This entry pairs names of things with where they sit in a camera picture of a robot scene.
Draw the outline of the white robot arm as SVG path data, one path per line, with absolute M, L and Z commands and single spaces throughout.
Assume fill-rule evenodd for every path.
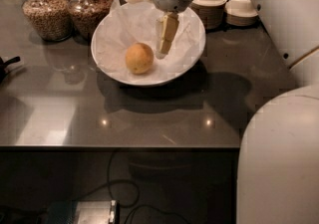
M 297 87 L 245 130 L 236 224 L 319 224 L 319 0 L 251 1 Z

